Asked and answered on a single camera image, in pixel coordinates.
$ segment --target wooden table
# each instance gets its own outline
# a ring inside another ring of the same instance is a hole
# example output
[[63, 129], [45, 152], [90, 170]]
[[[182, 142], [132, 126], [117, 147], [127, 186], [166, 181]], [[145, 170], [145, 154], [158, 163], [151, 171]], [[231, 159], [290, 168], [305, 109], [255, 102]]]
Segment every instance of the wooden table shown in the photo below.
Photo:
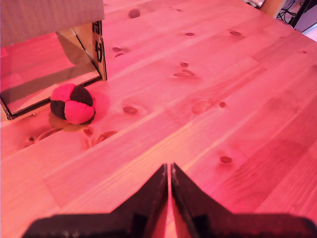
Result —
[[232, 212], [317, 222], [316, 42], [240, 0], [107, 0], [105, 13], [93, 123], [48, 106], [1, 117], [1, 237], [109, 212], [172, 162]]

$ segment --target cable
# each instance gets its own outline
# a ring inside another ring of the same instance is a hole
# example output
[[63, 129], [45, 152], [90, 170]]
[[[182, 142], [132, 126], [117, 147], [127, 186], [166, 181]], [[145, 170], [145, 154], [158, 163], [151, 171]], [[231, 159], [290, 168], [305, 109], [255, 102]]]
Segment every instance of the cable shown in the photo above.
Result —
[[286, 23], [289, 23], [289, 21], [288, 21], [288, 22], [286, 21], [286, 18], [285, 18], [285, 17], [286, 17], [286, 14], [290, 14], [291, 16], [295, 16], [295, 15], [296, 15], [295, 12], [289, 11], [289, 9], [294, 5], [294, 3], [295, 3], [295, 0], [293, 0], [292, 4], [291, 4], [287, 9], [282, 8], [281, 10], [282, 10], [283, 12], [279, 12], [279, 14], [277, 15], [276, 18], [279, 18], [279, 19], [281, 19], [282, 21], [284, 21], [284, 22], [286, 22]]

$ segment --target black plastic piece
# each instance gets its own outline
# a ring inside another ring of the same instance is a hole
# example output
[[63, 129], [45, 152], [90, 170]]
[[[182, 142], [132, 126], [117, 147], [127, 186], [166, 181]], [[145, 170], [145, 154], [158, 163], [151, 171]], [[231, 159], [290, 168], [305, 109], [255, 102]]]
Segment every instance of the black plastic piece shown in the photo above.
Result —
[[233, 214], [204, 193], [176, 164], [172, 195], [193, 238], [316, 238], [306, 218], [288, 214]]
[[167, 164], [163, 164], [134, 195], [111, 213], [55, 215], [39, 219], [23, 238], [150, 238], [167, 198]]
[[295, 28], [297, 22], [299, 21], [299, 19], [302, 17], [303, 13], [305, 13], [307, 7], [310, 5], [311, 0], [305, 0], [303, 2], [303, 5], [301, 6], [301, 8], [299, 9], [299, 11], [296, 13], [295, 17], [292, 17], [292, 19], [290, 20], [289, 24]]

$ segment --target wood grain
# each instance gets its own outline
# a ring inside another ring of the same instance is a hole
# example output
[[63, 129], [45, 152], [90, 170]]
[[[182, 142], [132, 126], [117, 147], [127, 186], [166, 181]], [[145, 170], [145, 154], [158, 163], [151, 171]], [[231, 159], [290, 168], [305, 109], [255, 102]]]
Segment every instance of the wood grain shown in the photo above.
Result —
[[1, 119], [2, 236], [53, 213], [109, 212], [172, 162], [233, 212], [317, 222], [317, 44], [241, 1], [104, 8], [95, 120], [66, 124], [48, 107]]

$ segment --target red and black ball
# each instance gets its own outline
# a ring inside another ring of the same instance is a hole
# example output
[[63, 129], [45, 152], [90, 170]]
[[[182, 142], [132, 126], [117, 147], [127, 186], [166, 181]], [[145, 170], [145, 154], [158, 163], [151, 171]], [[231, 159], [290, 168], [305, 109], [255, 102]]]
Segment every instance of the red and black ball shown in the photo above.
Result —
[[95, 98], [83, 86], [68, 83], [51, 95], [51, 112], [71, 124], [90, 123], [96, 114]]

